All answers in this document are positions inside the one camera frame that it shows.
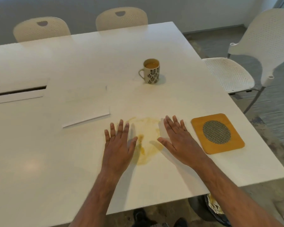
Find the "coffee mug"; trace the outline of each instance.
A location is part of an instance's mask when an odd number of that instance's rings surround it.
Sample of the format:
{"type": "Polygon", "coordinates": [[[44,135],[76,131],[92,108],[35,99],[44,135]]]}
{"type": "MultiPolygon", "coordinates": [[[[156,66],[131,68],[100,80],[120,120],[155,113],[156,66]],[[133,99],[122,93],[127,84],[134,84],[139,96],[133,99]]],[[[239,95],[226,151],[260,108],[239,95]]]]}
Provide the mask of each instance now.
{"type": "Polygon", "coordinates": [[[144,77],[141,78],[147,84],[155,84],[159,80],[160,74],[160,62],[156,59],[147,59],[143,63],[144,68],[139,70],[139,76],[141,76],[140,72],[144,71],[144,77]]]}

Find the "chair seat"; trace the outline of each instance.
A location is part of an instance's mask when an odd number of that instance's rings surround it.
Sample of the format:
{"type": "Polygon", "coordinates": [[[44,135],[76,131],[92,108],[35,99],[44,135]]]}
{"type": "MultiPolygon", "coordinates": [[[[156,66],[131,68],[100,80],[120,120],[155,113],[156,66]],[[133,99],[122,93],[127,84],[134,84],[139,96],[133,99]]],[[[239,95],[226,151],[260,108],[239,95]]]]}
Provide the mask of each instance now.
{"type": "Polygon", "coordinates": [[[202,59],[227,93],[248,90],[254,87],[254,79],[235,61],[223,57],[202,59]]]}

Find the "chair handle hole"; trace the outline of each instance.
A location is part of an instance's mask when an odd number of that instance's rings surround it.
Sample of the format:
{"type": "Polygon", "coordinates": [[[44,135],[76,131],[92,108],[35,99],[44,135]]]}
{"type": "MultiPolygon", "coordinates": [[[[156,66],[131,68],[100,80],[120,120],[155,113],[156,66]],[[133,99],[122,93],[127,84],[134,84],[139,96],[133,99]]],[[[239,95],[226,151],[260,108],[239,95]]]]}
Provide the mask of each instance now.
{"type": "Polygon", "coordinates": [[[48,22],[46,20],[37,22],[39,26],[47,26],[48,22]]]}
{"type": "Polygon", "coordinates": [[[118,17],[122,17],[122,16],[125,15],[125,11],[115,12],[115,14],[116,14],[118,17]]]}

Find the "forearm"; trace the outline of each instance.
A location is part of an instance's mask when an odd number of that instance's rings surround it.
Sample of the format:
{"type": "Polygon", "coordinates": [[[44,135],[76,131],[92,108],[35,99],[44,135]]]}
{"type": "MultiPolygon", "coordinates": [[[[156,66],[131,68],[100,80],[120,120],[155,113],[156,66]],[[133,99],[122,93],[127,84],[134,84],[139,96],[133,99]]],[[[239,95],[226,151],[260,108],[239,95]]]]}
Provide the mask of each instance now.
{"type": "Polygon", "coordinates": [[[238,188],[210,159],[195,171],[217,200],[234,227],[283,227],[273,216],[238,188]]]}
{"type": "Polygon", "coordinates": [[[69,227],[101,227],[118,179],[101,172],[69,227]]]}

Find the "hand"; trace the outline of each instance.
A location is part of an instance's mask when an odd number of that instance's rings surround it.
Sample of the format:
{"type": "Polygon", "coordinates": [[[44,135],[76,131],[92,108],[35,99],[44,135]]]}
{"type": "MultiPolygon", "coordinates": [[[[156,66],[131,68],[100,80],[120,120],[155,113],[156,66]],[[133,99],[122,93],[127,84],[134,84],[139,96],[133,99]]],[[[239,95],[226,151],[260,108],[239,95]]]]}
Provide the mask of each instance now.
{"type": "Polygon", "coordinates": [[[159,137],[158,141],[165,146],[176,159],[195,169],[198,165],[202,164],[201,160],[208,158],[199,144],[187,131],[183,120],[179,123],[176,116],[173,116],[173,121],[166,116],[164,126],[171,143],[162,137],[159,137]]]}
{"type": "Polygon", "coordinates": [[[101,172],[108,174],[108,176],[119,180],[123,172],[129,166],[135,151],[138,137],[134,137],[127,147],[127,138],[129,131],[129,123],[125,125],[123,130],[123,120],[120,120],[118,131],[116,135],[115,126],[111,123],[111,136],[108,130],[105,130],[105,149],[102,160],[101,172]]]}

